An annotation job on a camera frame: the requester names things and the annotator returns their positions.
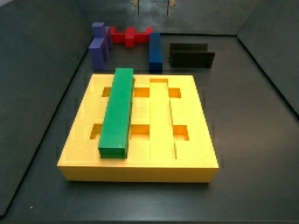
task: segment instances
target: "yellow block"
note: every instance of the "yellow block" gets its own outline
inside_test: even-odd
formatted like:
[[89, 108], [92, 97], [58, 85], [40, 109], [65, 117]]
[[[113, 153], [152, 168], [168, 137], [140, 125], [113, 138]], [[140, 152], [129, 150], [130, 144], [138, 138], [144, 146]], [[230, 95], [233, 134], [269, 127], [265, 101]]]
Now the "yellow block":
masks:
[[65, 179], [210, 182], [218, 163], [190, 75], [134, 75], [126, 159], [100, 158], [112, 80], [90, 77], [57, 163]]

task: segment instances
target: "green rectangular bar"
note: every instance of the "green rectangular bar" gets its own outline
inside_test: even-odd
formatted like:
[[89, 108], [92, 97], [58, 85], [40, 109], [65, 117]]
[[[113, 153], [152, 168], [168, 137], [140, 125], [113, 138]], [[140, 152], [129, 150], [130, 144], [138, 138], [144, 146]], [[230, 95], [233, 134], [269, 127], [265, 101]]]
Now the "green rectangular bar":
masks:
[[116, 68], [98, 139], [101, 158], [126, 158], [133, 94], [133, 68]]

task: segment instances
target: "red dumbbell-shaped block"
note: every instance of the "red dumbbell-shaped block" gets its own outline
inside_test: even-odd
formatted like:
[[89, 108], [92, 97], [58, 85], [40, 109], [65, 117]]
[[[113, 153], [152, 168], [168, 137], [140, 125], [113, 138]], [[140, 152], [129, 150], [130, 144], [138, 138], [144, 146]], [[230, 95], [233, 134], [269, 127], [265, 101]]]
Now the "red dumbbell-shaped block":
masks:
[[136, 28], [133, 26], [128, 26], [125, 28], [125, 47], [134, 47], [136, 45]]

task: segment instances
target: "gray wall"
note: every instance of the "gray wall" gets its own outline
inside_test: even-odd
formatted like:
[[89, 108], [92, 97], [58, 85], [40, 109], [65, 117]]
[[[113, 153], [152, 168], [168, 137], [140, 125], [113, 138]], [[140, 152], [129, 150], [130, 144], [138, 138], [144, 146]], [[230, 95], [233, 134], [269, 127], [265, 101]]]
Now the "gray wall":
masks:
[[157, 32], [237, 35], [261, 0], [176, 0], [166, 17], [168, 0], [140, 0], [140, 13], [130, 0], [76, 0], [92, 24], [96, 21], [120, 30], [152, 26]]
[[299, 1], [264, 1], [237, 37], [299, 114]]
[[0, 7], [0, 216], [89, 41], [72, 0], [14, 0]]

